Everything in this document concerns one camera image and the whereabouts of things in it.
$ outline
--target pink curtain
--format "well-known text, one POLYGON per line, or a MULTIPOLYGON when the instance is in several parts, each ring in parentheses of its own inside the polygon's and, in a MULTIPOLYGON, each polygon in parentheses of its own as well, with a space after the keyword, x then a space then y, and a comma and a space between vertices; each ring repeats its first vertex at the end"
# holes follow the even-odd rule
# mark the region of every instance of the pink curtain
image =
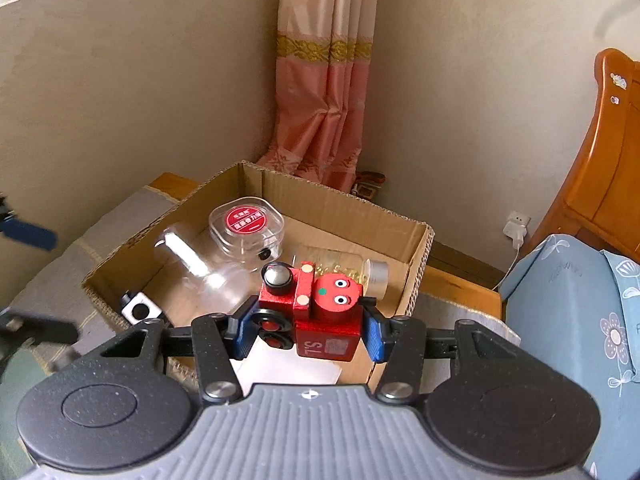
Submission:
POLYGON ((280 0, 276 127, 258 164, 349 192, 377 0, 280 0))

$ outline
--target wooden bed frame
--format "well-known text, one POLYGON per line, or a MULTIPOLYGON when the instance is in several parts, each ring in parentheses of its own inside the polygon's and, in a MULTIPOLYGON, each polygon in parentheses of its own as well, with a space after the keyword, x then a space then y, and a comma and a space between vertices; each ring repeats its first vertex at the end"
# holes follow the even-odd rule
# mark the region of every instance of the wooden bed frame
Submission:
POLYGON ((522 256, 562 233, 640 262, 640 62, 608 48, 596 56, 595 78, 587 136, 522 256))

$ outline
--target white paper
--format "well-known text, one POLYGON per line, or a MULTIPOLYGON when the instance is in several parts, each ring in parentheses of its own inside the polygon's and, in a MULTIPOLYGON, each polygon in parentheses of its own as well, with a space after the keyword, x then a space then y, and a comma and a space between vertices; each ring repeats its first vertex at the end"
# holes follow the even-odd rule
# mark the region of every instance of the white paper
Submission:
POLYGON ((244 395, 255 383, 335 384, 342 371, 333 361, 300 357, 295 345, 291 350, 281 350, 260 338, 256 338, 246 359, 232 360, 231 364, 244 395))

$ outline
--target electrical outlet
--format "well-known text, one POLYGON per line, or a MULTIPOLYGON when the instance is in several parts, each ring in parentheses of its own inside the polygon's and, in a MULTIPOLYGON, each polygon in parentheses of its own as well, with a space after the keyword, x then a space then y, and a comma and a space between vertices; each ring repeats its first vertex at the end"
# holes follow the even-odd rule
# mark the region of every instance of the electrical outlet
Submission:
POLYGON ((526 227, 531 222, 531 217, 517 211, 511 211, 507 217, 507 222, 515 222, 518 225, 526 227))

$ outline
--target white cable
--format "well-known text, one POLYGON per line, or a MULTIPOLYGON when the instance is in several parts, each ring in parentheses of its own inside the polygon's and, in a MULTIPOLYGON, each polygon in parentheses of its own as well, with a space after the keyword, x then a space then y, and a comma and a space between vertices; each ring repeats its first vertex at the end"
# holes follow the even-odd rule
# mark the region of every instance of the white cable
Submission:
POLYGON ((516 257, 513 259, 513 261, 511 262, 511 265, 509 266, 509 269, 507 270, 507 273, 504 275, 504 278, 500 280, 500 282, 498 282, 498 284, 496 286, 494 286, 494 288, 492 288, 491 290, 495 290, 496 288, 498 288, 499 286, 502 285, 502 282, 504 281, 504 279, 509 275, 509 273, 511 272, 511 269, 513 269, 513 266, 516 264, 516 262, 518 261, 518 256, 520 254, 520 248, 518 247, 516 249, 516 257))

